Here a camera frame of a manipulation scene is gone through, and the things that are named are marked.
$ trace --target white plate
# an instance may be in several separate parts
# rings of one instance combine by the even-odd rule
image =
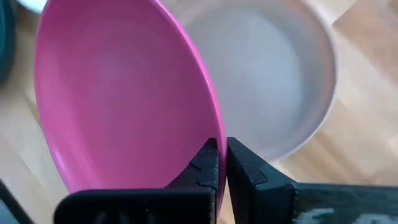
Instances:
[[[336,85],[318,18],[298,0],[196,4],[177,18],[208,68],[228,136],[266,159],[301,147],[325,119]]]

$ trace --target wooden floor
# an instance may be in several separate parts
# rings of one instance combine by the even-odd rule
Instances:
[[[164,0],[177,18],[198,2]],[[272,164],[300,182],[398,185],[398,0],[306,2],[333,36],[337,97],[319,133],[297,153]],[[17,16],[17,58],[0,88],[0,178],[37,223],[51,223],[67,190],[35,108],[37,16],[24,10]],[[219,223],[234,223],[228,191]]]

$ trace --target pink plate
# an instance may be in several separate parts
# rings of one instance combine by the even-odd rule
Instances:
[[[157,1],[49,1],[35,90],[71,193],[165,187],[217,138],[221,199],[226,138],[216,95],[196,49]]]

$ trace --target dark green object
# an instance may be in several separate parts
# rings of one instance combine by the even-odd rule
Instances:
[[[0,82],[3,82],[14,61],[16,22],[9,0],[0,0],[0,4]]]

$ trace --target black holder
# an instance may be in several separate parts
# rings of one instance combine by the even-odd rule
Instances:
[[[58,205],[54,223],[216,223],[218,159],[209,139],[166,188],[77,192]],[[296,183],[235,138],[228,138],[227,174],[236,224],[398,222],[397,187]],[[5,192],[17,221],[31,223]]]

